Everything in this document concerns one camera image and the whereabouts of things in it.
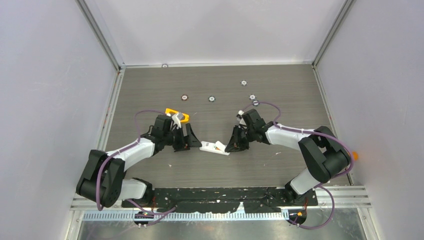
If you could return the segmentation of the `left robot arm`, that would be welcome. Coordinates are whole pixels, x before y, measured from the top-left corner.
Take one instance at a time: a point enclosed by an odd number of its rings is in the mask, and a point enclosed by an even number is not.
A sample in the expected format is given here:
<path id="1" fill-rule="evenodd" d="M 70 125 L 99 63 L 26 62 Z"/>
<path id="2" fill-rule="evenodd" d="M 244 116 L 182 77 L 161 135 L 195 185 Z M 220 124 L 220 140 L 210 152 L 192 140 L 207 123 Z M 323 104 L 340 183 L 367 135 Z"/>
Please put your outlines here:
<path id="1" fill-rule="evenodd" d="M 99 211 L 112 207 L 116 201 L 134 202 L 148 207 L 154 199 L 153 185 L 140 178 L 126 179 L 128 169 L 138 162 L 155 156 L 166 146 L 175 152 L 200 148 L 190 123 L 182 128 L 181 113 L 159 113 L 146 133 L 133 142 L 112 151 L 92 149 L 75 192 L 95 202 Z"/>

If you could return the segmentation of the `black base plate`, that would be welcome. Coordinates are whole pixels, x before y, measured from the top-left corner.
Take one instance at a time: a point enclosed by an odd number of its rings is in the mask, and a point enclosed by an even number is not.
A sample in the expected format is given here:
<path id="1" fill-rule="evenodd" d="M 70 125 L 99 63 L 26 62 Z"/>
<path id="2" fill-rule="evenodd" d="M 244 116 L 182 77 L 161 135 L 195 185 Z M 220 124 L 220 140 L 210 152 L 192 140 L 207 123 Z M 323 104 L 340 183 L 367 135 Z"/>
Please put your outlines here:
<path id="1" fill-rule="evenodd" d="M 263 187 L 207 187 L 155 188 L 141 199 L 124 200 L 122 207 L 140 206 L 160 213 L 234 213 L 242 206 L 248 213 L 277 213 L 281 207 L 315 207 L 316 193 L 307 191 L 295 197 L 284 188 Z"/>

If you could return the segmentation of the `aluminium rail frame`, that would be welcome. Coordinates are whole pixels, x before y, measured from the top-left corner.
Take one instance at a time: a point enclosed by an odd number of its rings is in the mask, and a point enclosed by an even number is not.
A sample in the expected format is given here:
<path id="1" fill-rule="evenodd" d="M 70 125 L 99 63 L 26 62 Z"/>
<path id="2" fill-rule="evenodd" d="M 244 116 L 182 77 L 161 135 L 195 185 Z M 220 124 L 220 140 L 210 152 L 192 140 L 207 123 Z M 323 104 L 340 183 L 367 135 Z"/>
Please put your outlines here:
<path id="1" fill-rule="evenodd" d="M 326 188 L 334 199 L 334 207 L 340 209 L 370 208 L 371 202 L 363 186 L 329 186 Z M 331 209 L 330 194 L 323 189 L 318 189 L 312 196 L 317 200 L 317 205 L 308 204 L 308 209 L 325 210 Z M 118 201 L 111 208 L 98 211 L 95 204 L 89 200 L 75 196 L 70 208 L 71 211 L 82 212 L 82 220 L 85 221 L 143 221 L 144 214 L 138 214 L 139 208 L 123 208 Z M 294 220 L 299 206 L 279 206 L 276 212 L 247 212 L 243 203 L 239 203 L 234 212 L 213 213 L 211 211 L 200 213 L 169 213 L 163 221 L 264 221 L 264 220 Z"/>

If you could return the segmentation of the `white remote control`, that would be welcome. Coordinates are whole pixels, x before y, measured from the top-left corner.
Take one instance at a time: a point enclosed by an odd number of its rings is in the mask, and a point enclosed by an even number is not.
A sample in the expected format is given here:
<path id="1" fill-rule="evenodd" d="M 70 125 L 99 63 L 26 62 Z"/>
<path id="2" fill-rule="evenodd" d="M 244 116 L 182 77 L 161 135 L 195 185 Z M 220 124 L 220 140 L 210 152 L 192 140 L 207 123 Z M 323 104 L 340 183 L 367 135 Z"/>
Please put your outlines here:
<path id="1" fill-rule="evenodd" d="M 208 142 L 208 141 L 201 141 L 202 147 L 199 148 L 200 151 L 213 153 L 213 154 L 219 154 L 219 155 L 225 155 L 228 156 L 229 152 L 222 152 L 215 147 L 215 142 Z"/>

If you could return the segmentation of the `orange cylinder peg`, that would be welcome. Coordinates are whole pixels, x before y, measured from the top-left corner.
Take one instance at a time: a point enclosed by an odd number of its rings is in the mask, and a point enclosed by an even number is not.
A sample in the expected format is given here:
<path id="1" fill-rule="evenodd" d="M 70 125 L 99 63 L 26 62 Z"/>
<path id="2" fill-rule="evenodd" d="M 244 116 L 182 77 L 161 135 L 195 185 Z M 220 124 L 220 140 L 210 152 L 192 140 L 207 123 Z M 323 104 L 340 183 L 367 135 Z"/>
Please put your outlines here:
<path id="1" fill-rule="evenodd" d="M 351 152 L 351 156 L 352 156 L 352 158 L 353 158 L 354 161 L 357 161 L 358 158 L 359 158 L 358 154 L 355 151 L 352 151 Z"/>

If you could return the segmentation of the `yellow plastic triangle frame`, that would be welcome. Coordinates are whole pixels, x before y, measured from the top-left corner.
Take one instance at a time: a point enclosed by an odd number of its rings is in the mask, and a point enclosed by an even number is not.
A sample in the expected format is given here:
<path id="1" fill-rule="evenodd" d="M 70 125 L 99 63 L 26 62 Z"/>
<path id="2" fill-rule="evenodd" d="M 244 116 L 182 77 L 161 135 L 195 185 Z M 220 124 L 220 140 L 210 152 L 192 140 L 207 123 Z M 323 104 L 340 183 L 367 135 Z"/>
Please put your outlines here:
<path id="1" fill-rule="evenodd" d="M 190 121 L 190 116 L 187 113 L 179 112 L 171 108 L 166 108 L 165 114 L 168 116 L 176 115 L 176 118 L 179 120 L 179 122 L 183 124 L 188 123 Z"/>

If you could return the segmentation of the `white battery cover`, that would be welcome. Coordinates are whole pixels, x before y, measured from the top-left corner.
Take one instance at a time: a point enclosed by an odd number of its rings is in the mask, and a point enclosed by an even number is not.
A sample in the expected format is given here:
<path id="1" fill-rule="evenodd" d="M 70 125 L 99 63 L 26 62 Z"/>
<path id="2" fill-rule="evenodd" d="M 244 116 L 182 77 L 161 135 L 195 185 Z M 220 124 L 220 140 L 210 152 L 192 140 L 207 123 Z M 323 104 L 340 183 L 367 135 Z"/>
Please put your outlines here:
<path id="1" fill-rule="evenodd" d="M 215 142 L 215 148 L 221 152 L 225 152 L 226 149 L 226 145 L 224 145 L 223 143 L 221 143 L 220 141 L 216 141 Z"/>

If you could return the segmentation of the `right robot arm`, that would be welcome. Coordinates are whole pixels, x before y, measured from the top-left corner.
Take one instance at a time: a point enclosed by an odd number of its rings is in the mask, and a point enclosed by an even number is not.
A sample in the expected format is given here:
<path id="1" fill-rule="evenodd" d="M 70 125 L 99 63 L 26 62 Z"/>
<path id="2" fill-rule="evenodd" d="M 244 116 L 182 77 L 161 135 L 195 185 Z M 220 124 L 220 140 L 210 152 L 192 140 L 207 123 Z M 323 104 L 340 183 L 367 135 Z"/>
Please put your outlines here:
<path id="1" fill-rule="evenodd" d="M 225 148 L 227 153 L 249 149 L 251 142 L 280 145 L 301 152 L 306 168 L 290 180 L 282 191 L 291 205 L 299 205 L 306 193 L 325 184 L 350 167 L 352 157 L 326 126 L 317 129 L 287 127 L 266 122 L 255 109 L 239 111 Z"/>

